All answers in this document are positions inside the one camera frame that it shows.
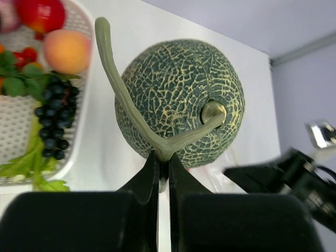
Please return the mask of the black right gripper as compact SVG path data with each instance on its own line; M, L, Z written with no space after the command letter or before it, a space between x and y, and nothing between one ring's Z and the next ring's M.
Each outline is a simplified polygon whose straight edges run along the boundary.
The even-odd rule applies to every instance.
M316 170L335 173L297 149L262 163L224 169L223 174L247 193L295 196L320 224L335 232L335 182L322 179Z

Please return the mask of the dark grape bunch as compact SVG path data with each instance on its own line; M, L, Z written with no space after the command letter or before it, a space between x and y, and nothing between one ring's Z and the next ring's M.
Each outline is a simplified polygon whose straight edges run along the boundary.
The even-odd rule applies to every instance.
M70 80L61 80L51 75L45 91L42 93L44 101L35 109L42 129L39 136L44 140L45 147L53 147L66 151L70 145L65 139L65 130L72 127L77 112L77 98L79 88Z

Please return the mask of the clear zip top bag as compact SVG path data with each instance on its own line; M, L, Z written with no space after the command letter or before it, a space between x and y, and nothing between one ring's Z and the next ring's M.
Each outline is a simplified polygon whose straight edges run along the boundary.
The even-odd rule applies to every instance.
M243 189L224 175L226 168L238 165L237 154L233 148L228 148L213 163L188 169L188 171L211 192L245 194Z

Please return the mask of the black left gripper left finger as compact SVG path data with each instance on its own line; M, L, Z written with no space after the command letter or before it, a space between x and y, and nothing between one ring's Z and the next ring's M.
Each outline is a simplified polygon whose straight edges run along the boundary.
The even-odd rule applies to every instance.
M1 251L157 251L159 170L144 167L115 192L30 192L1 219Z

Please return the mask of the green netted melon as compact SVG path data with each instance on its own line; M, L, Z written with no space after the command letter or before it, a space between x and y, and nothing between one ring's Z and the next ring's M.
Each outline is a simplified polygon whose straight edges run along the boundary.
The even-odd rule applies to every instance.
M110 23L94 25L100 61L114 92L116 121L141 157L177 155L187 169L216 161L238 135L245 113L240 78L216 46L194 38L161 41L118 72Z

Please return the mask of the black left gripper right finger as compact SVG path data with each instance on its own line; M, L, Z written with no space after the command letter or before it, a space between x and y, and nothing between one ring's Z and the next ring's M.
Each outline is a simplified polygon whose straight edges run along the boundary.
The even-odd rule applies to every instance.
M296 197L213 193L177 155L168 171L172 251L323 251Z

